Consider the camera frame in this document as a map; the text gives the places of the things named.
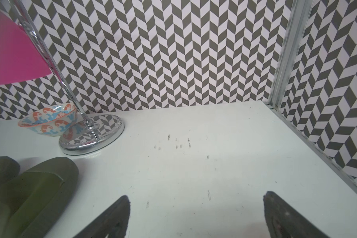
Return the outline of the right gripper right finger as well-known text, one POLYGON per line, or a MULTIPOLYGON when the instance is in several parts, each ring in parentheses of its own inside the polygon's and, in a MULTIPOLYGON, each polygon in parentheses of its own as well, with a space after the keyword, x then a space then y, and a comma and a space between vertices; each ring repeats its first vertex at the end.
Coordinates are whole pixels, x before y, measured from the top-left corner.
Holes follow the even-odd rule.
POLYGON ((328 236, 303 217, 273 191, 264 197, 264 217, 272 238, 327 238, 328 236))

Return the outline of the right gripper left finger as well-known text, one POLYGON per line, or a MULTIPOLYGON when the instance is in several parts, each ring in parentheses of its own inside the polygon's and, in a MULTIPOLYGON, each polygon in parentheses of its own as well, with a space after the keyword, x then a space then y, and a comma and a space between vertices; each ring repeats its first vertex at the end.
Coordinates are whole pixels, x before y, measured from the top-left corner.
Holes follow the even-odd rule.
POLYGON ((74 237, 125 238, 130 213, 131 203, 129 198, 123 195, 74 237))

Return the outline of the olive green shoe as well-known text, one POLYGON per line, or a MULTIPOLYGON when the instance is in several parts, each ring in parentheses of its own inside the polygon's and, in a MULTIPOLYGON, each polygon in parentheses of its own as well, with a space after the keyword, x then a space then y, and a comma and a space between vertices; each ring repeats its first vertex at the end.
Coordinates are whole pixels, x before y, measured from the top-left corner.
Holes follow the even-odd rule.
POLYGON ((79 170, 67 157, 37 164, 0 185, 0 238, 43 238, 73 196, 79 170))
POLYGON ((0 156, 0 185, 18 176, 20 165, 8 156, 0 156))

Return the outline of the clear glass holder stand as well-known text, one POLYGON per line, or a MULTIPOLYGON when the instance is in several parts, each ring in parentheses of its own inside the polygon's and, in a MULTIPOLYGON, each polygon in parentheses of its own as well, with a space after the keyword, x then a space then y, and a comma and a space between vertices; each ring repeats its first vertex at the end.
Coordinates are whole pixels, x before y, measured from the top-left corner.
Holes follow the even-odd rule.
POLYGON ((41 38, 36 26, 29 16, 22 1, 8 1, 22 26, 38 50, 42 58, 47 62, 52 73, 58 78, 62 88, 74 103, 83 120, 71 126, 59 138, 59 147, 66 155, 84 155, 98 151, 114 142, 125 129, 122 119, 116 115, 104 114, 90 118, 87 116, 73 94, 67 81, 50 54, 45 42, 41 38))

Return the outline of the colourful patterned small bowl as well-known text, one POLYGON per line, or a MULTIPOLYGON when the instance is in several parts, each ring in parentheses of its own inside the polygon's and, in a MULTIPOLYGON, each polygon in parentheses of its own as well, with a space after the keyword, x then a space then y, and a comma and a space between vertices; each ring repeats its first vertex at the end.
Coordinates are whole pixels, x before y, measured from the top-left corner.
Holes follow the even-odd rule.
POLYGON ((77 122, 77 108, 73 103, 45 107, 18 122, 21 128, 40 135, 61 136, 77 122))

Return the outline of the aluminium corner post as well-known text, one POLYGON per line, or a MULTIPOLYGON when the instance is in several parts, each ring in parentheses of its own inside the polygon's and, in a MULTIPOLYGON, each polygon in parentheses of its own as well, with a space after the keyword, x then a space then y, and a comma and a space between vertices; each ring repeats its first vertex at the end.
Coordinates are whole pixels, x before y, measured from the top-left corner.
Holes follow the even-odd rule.
POLYGON ((290 74, 293 70, 296 56, 300 48, 305 27, 310 16, 313 1, 294 1, 289 23, 283 41, 278 67, 275 71, 272 89, 268 98, 270 105, 280 111, 290 74))

